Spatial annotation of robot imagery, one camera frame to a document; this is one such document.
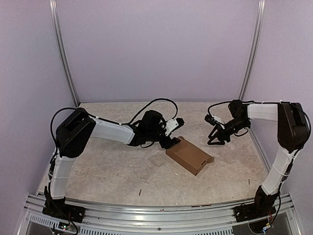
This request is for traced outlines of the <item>brown cardboard box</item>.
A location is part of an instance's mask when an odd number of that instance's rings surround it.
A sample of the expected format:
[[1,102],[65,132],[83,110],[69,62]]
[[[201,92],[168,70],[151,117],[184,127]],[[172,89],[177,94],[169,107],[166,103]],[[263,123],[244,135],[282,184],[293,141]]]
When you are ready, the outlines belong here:
[[166,154],[193,175],[197,176],[207,164],[214,161],[214,157],[184,137],[179,136],[178,139],[180,142],[167,149]]

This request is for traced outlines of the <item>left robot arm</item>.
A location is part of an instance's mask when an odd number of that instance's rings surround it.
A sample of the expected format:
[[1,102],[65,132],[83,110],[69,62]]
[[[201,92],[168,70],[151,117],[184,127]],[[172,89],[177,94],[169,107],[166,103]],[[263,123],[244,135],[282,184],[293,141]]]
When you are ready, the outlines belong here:
[[89,139],[111,140],[134,147],[157,142],[161,148],[169,149],[180,142],[178,138],[171,138],[171,133],[183,125],[182,118],[165,120],[154,110],[146,111],[135,123],[118,123],[94,116],[84,108],[74,108],[56,131],[51,132],[55,150],[45,187],[46,207],[59,218],[68,214],[67,181],[73,162],[83,153]]

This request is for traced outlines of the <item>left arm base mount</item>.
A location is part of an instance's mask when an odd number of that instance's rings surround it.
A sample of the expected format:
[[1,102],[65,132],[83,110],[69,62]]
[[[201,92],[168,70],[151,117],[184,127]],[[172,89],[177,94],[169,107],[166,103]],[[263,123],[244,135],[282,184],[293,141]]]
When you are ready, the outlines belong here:
[[50,204],[43,208],[45,215],[77,223],[82,223],[85,211],[86,209],[83,207],[68,204],[61,206]]

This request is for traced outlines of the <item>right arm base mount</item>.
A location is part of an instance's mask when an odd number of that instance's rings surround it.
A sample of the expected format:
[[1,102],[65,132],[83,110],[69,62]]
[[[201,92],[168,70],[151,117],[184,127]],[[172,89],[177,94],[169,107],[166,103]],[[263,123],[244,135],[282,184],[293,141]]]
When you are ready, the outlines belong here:
[[265,209],[257,210],[254,203],[243,203],[239,206],[236,206],[233,211],[235,214],[236,222],[244,222],[268,216],[270,214],[274,215],[276,213],[276,208],[274,206],[270,206]]

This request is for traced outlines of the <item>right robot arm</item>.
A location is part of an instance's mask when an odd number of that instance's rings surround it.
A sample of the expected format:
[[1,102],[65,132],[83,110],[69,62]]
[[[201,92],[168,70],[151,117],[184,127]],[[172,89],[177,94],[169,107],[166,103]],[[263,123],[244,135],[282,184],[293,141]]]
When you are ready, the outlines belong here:
[[224,102],[231,114],[229,121],[222,121],[212,113],[219,103],[208,107],[205,121],[213,129],[208,135],[208,145],[225,145],[232,136],[250,129],[252,122],[271,122],[277,148],[267,177],[258,187],[250,213],[261,217],[279,197],[281,186],[287,180],[299,152],[310,138],[311,123],[300,103],[278,101],[257,102],[234,99]]

